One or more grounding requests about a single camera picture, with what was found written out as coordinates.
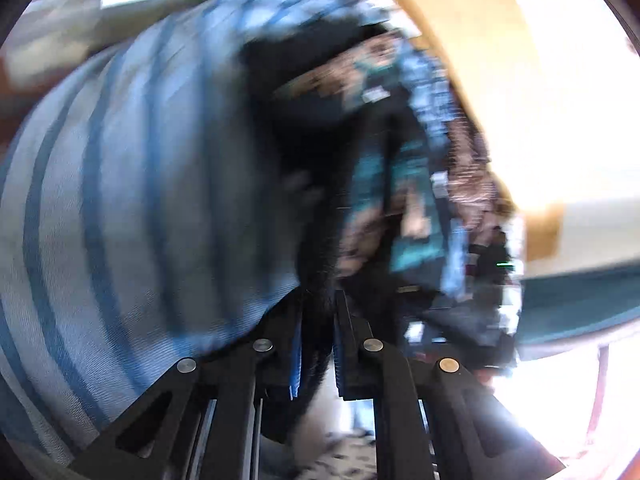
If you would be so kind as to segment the black patterned knit sweater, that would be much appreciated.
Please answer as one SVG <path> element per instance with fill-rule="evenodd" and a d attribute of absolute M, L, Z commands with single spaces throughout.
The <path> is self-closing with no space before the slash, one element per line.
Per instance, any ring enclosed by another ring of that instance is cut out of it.
<path fill-rule="evenodd" d="M 302 383 L 268 401 L 264 435 L 288 440 L 330 362 L 339 296 L 378 338 L 395 341 L 405 307 L 444 293 L 445 218 L 431 184 L 435 151 L 401 78 L 412 45 L 378 25 L 320 22 L 242 47 L 252 115 L 302 220 L 294 295 Z"/>

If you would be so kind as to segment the teal curtain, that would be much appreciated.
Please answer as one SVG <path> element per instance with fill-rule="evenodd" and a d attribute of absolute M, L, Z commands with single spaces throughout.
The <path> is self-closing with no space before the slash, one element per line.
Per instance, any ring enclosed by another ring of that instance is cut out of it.
<path fill-rule="evenodd" d="M 516 338 L 521 344 L 588 335 L 639 318 L 639 265 L 529 278 Z"/>

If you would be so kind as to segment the leopard print garment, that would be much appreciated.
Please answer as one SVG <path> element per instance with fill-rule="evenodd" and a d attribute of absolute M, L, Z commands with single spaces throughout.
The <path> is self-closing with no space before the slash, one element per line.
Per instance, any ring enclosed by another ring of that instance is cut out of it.
<path fill-rule="evenodd" d="M 297 476 L 304 480 L 373 480 L 378 478 L 375 436 L 369 431 L 346 434 L 306 466 Z"/>

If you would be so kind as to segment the brown striped garment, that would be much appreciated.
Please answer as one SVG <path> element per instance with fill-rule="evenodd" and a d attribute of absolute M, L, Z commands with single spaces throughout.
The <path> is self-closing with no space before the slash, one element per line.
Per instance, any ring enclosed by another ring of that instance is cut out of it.
<path fill-rule="evenodd" d="M 509 191 L 489 168 L 483 136 L 465 116 L 447 124 L 447 192 L 472 245 L 487 246 L 495 228 L 510 219 L 515 205 Z"/>

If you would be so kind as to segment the blue striped bed sheet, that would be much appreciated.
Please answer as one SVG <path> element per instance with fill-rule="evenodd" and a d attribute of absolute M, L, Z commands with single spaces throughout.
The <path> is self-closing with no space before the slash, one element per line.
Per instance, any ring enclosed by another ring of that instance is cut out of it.
<path fill-rule="evenodd" d="M 93 56 L 30 112 L 1 164 L 3 478 L 70 478 L 168 367 L 295 304 L 303 223 L 242 47 L 320 22 L 396 32 L 386 18 L 371 0 L 208 0 Z M 454 98 L 414 47 L 401 78 L 432 183 Z"/>

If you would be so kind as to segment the wooden headboard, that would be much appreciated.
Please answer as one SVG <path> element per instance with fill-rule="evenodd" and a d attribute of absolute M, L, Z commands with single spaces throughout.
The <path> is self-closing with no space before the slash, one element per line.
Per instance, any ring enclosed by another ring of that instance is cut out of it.
<path fill-rule="evenodd" d="M 549 136 L 539 114 L 541 62 L 515 0 L 394 0 L 420 30 L 484 134 L 491 167 L 524 216 L 526 257 L 560 247 L 564 208 L 544 170 Z"/>

